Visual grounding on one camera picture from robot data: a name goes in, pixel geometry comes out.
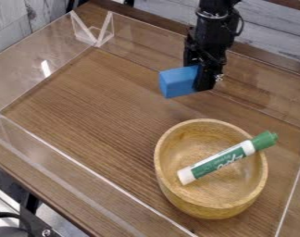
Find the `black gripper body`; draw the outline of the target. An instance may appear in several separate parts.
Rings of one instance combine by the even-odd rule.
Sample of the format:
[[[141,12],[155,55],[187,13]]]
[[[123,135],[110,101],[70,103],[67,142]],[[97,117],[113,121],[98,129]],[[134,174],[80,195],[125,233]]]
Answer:
[[[244,29],[241,13],[237,9],[230,9],[218,15],[198,9],[195,15],[197,24],[189,28],[185,48],[201,50],[202,62],[223,65],[225,51],[231,47]]]

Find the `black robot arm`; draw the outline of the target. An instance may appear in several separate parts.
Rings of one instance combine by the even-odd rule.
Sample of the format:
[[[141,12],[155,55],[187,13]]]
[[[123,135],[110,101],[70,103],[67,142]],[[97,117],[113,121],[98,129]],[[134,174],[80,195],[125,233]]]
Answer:
[[[214,88],[223,75],[226,50],[244,29],[244,19],[234,7],[241,0],[199,0],[197,23],[189,27],[185,40],[183,65],[197,66],[193,89]]]

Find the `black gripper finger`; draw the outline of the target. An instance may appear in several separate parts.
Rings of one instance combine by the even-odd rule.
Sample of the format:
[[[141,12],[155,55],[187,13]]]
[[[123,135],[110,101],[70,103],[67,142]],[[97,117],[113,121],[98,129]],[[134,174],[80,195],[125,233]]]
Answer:
[[[201,50],[186,47],[183,51],[183,66],[189,67],[201,64],[202,64]]]
[[[223,65],[201,63],[198,65],[194,78],[193,89],[197,92],[207,91],[214,88],[217,80],[223,76]]]

